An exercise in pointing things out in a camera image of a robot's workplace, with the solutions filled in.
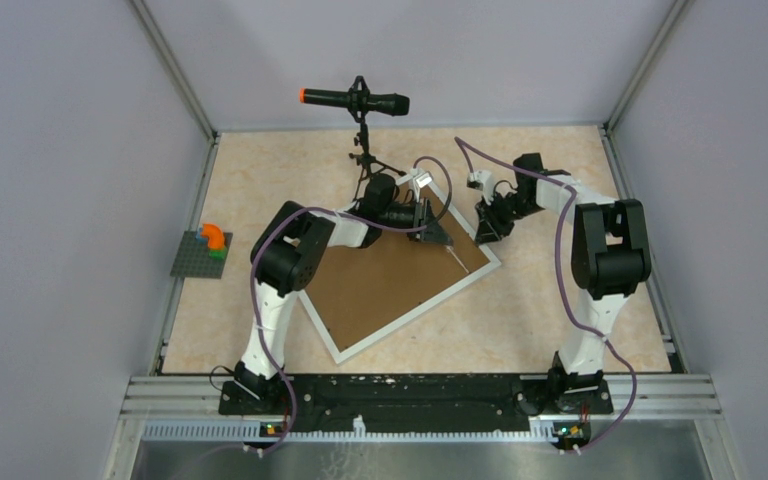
brown board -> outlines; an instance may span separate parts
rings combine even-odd
[[[430,189],[422,195],[431,200],[435,213],[442,210],[443,202]],[[457,259],[445,246],[412,242],[391,232],[383,232],[369,248],[325,251],[305,291],[339,351],[490,262],[451,213],[440,224],[454,241]]]

beige floor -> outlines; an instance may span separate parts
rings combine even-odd
[[[243,353],[252,324],[249,252],[285,200],[337,208],[351,200],[358,168],[346,156],[354,131],[224,134],[202,222],[234,232],[221,280],[187,279],[167,350],[166,373],[230,367]],[[455,182],[453,205],[475,226],[479,193],[466,188],[466,164],[452,138],[512,161],[541,152],[547,168],[563,168],[591,188],[616,196],[596,127],[375,129],[372,153],[407,169],[421,155],[439,158]],[[476,168],[504,171],[473,156]],[[442,174],[428,168],[440,185]],[[336,365],[301,304],[286,344],[295,373],[543,372],[573,328],[563,313],[552,263],[557,217],[542,212],[520,220],[492,250],[502,266],[411,324]],[[571,231],[564,235],[568,265]],[[565,272],[567,288],[574,283]],[[668,371],[661,335],[644,286],[629,300],[612,336],[640,371]],[[623,371],[613,358],[607,371]]]

black microphone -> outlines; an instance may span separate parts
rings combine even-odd
[[[351,109],[352,93],[303,88],[299,90],[299,101],[311,105]],[[356,108],[361,112],[381,112],[393,117],[407,115],[410,110],[410,98],[398,93],[358,95],[358,103]]]

white frame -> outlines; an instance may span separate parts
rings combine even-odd
[[[404,183],[406,179],[407,177],[403,177],[399,179],[399,184]],[[442,190],[440,190],[440,187],[438,187],[436,183],[432,181],[428,186],[431,189],[431,191],[434,192],[435,195],[437,195],[437,198],[439,198],[441,202],[445,201],[446,194],[443,193]],[[466,218],[464,218],[464,216],[461,215],[461,213],[454,206],[451,206],[451,205],[449,206],[449,213],[452,214],[452,217],[454,217],[454,219],[458,222],[458,224],[460,224],[460,226],[464,230],[466,230],[466,233],[468,233],[470,237],[475,237],[475,229],[472,228],[472,225],[470,225],[469,222],[466,221]],[[499,260],[499,258],[493,253],[492,250],[490,250],[490,247],[488,247],[487,245],[481,245],[478,247],[478,249],[481,250],[484,256],[487,257],[487,260],[489,260],[487,265],[484,265],[478,270],[470,273],[466,277],[450,285],[448,288],[446,288],[442,292],[438,293],[437,295],[434,295],[427,301],[423,302],[422,305],[419,305],[418,307],[410,310],[409,312],[402,315],[401,317],[379,328],[372,334],[368,335],[366,338],[355,343],[354,345],[343,350],[342,352],[340,351],[339,348],[337,348],[337,344],[334,343],[334,339],[331,338],[331,334],[328,333],[328,329],[325,327],[325,323],[322,321],[322,317],[319,316],[319,312],[316,311],[316,307],[313,305],[313,302],[310,300],[310,297],[307,295],[306,291],[302,290],[302,292],[299,294],[299,300],[301,300],[302,305],[304,305],[305,311],[307,311],[308,316],[310,316],[310,319],[313,322],[313,326],[316,328],[316,331],[319,333],[319,336],[322,338],[322,341],[325,342],[325,347],[328,349],[328,352],[331,354],[331,357],[334,359],[334,362],[336,362],[339,365],[345,362],[346,360],[352,358],[353,356],[357,355],[358,353],[371,347],[372,345],[379,342],[380,340],[386,338],[387,336],[389,336],[396,330],[400,329],[401,327],[416,320],[425,312],[431,310],[437,305],[440,305],[452,295],[460,292],[461,290],[468,287],[470,284],[472,284],[479,278],[487,275],[488,273],[492,272],[493,270],[495,270],[496,268],[502,265],[502,262]]]

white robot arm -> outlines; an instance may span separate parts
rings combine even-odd
[[[318,212],[314,212],[311,215],[325,219],[333,224],[333,230],[328,238],[326,247],[344,246],[358,248],[363,244],[364,238],[366,238],[366,234],[369,231],[369,227],[365,223],[349,217],[327,215]],[[261,328],[263,329],[266,348],[269,349],[272,358],[279,365],[284,365],[284,340],[287,337],[287,328],[290,325],[290,314],[293,311],[296,300],[299,298],[300,290],[293,290],[282,296],[276,287],[265,281],[258,281],[255,291],[257,303],[260,307]],[[278,370],[269,361],[261,347],[256,321],[252,323],[249,343],[240,361],[245,364],[249,372],[267,380],[278,373]],[[258,396],[258,393],[248,388],[247,391],[251,395]]]
[[[517,173],[514,192],[495,191],[493,175],[486,170],[470,174],[468,186],[481,190],[476,205],[479,228],[476,242],[501,240],[510,234],[515,220],[540,210],[560,215],[570,199],[566,188],[576,191],[573,208],[565,222],[573,224],[571,264],[579,287],[576,320],[608,338],[628,297],[651,271],[643,207],[637,200],[617,200],[595,192],[569,173],[543,168],[539,154],[526,154],[514,166],[548,178]],[[606,236],[621,238],[608,244]],[[561,397],[600,387],[605,343],[593,333],[574,328],[557,351],[550,370],[552,396]]]
[[[399,183],[407,184],[414,191],[413,200],[401,203],[394,200],[396,180],[379,173],[372,176],[363,198],[346,212],[347,215],[341,215],[341,212],[305,212],[283,227],[280,237],[265,247],[254,272],[261,324],[258,325],[256,319],[253,322],[245,353],[234,369],[238,389],[257,399],[269,390],[278,367],[284,365],[284,343],[293,306],[299,292],[316,273],[325,249],[335,246],[365,248],[378,239],[381,230],[369,227],[359,218],[398,229],[424,226],[421,231],[409,233],[408,239],[452,244],[452,238],[434,220],[428,199],[419,195],[420,189],[428,182],[430,176],[427,172],[420,168],[411,169],[399,179]],[[266,238],[302,208],[295,202],[286,202],[281,207],[255,244],[252,261]]]

